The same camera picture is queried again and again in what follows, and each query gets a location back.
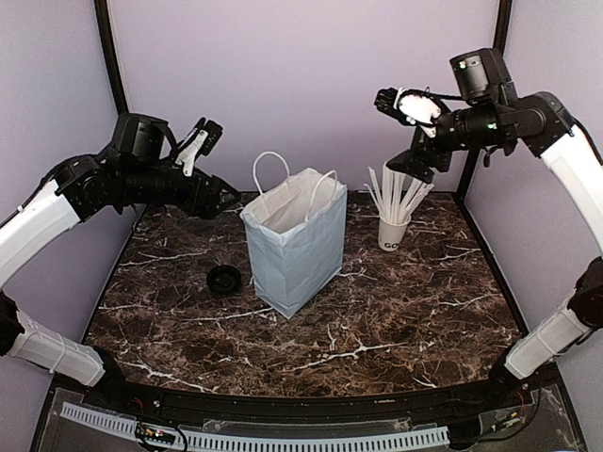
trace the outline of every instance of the marble tabletop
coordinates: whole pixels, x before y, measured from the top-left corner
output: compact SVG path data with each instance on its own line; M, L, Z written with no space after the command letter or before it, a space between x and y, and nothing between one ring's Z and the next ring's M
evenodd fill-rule
M252 195L246 195L248 202ZM234 209L207 221L149 207L90 324L129 380L236 396L368 396L485 379L519 337L449 194L418 207L400 248L377 245L370 198L350 193L344 267L293 318L255 296ZM227 298L205 283L239 268Z

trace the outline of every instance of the white straw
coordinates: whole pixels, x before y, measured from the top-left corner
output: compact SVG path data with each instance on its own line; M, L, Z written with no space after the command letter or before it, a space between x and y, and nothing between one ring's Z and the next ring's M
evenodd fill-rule
M383 163L383 211L385 212L385 221L392 221L392 181L391 171Z
M394 200L393 200L394 211L392 212L392 219L394 221L398 221L399 199L402 194L402 185L400 182L401 182L401 174L399 172L394 172Z
M370 180L373 183L375 197L377 198L377 201L379 201L378 208L381 212L383 212L383 198L381 196L381 190L379 189L379 182L377 182L377 174L375 173L375 170L371 167L368 167L368 173L370 174Z
M379 216L382 217L383 210L381 207L381 203L377 201L377 198L375 197L375 193L373 193L373 190L370 188L370 185L365 184L365 187L368 188L368 193L370 193L370 197L373 199L373 202L375 202L375 205L377 206L377 210L379 211Z
M419 181L418 179L413 179L411 186L408 188L408 191L406 192L406 194L404 195L404 198L402 199L402 205L400 206L401 207L400 210L404 211L406 209L406 205L408 205L408 203L414 197L416 191L419 189L421 184L422 184L421 181Z

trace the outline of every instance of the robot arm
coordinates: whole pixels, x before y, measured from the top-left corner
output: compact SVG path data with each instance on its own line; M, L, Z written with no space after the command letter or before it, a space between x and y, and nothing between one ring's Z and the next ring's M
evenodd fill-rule
M579 122L550 93L518 98L496 50L457 56L450 64L460 98L416 89L379 91L375 106L382 113L403 125L416 126L411 148L387 166L430 183L433 170L448 170L453 152L485 149L487 167L495 150L509 155L517 140L523 139L560 180L603 253L603 169L595 145ZM463 100L470 107L450 111L443 99ZM603 262L599 257L562 306L501 357L490 379L511 387L603 327L602 301Z
M135 203L173 204L189 215L214 218L240 201L240 194L220 178L194 168L221 131L201 119L176 143L166 121L120 115L111 142L99 154L79 155L54 167L30 200L2 224L0 289L52 240L108 205L121 213ZM171 152L160 159L164 137ZM48 330L0 290L0 356L5 354L86 386L121 374L108 353Z

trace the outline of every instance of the white arm cover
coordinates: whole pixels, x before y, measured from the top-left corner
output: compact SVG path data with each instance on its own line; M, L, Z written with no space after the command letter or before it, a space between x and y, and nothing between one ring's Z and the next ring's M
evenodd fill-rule
M572 132L573 137L564 135L541 157L571 196L603 252L603 169L582 131L574 126ZM567 301L507 355L505 367L517 378L528 377L590 331L567 309Z

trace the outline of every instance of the black cup lid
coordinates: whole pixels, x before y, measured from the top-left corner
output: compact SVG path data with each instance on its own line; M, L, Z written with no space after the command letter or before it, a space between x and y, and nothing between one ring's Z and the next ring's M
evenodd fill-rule
M207 286L216 295L232 295L241 285L241 273L233 266L215 266L207 273Z

